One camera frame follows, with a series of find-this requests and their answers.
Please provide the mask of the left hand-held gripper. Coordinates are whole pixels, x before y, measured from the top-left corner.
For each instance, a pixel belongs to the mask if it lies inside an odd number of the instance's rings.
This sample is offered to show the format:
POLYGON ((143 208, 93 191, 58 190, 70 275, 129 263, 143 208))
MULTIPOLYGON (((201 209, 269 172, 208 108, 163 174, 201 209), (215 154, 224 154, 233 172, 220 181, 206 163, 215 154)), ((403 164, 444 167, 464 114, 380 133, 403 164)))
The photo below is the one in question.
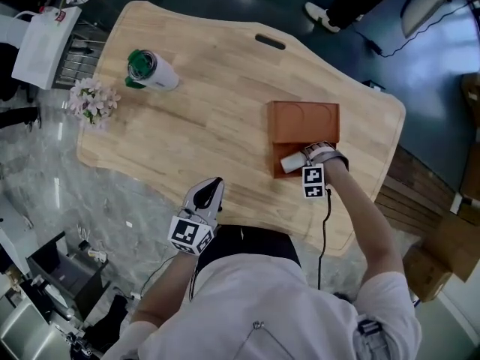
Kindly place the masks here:
POLYGON ((176 250, 199 256, 206 249, 215 237, 223 195, 221 177, 202 181, 187 192, 178 214, 172 217, 167 236, 176 250))

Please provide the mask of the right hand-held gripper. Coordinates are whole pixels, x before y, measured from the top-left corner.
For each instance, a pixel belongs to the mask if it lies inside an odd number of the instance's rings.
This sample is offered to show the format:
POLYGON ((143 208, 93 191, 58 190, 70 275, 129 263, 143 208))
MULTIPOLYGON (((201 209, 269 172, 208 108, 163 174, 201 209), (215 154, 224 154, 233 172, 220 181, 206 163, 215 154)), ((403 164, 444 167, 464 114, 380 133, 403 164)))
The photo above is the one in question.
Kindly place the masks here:
POLYGON ((325 196, 325 164, 329 161, 341 161, 349 169, 349 160, 328 142, 309 145, 301 151, 304 158, 302 169, 302 187, 307 199, 325 196))

